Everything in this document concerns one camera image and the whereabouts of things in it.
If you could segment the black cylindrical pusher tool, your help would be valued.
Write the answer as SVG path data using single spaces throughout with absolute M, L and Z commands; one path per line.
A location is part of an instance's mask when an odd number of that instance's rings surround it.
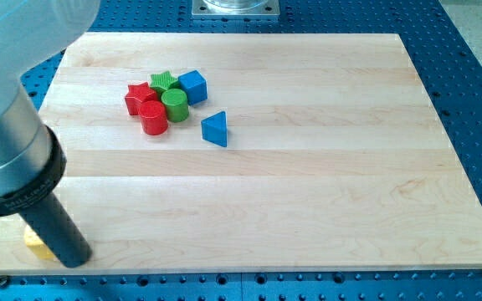
M 69 214 L 53 194 L 66 167 L 66 158 L 51 129 L 49 158 L 26 185 L 0 196 L 0 217 L 19 214 L 67 268 L 86 263 L 92 249 Z

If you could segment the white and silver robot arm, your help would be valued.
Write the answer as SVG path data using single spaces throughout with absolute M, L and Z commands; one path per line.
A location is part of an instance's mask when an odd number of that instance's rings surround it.
M 0 1 L 0 217 L 19 214 L 67 268 L 86 263 L 91 248 L 53 194 L 66 159 L 21 77 L 85 33 L 99 8 L 97 1 Z

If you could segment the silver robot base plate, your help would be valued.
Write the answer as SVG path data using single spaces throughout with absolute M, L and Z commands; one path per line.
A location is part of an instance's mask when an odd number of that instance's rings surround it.
M 198 20 L 275 20 L 280 8 L 279 0 L 192 0 L 191 13 Z

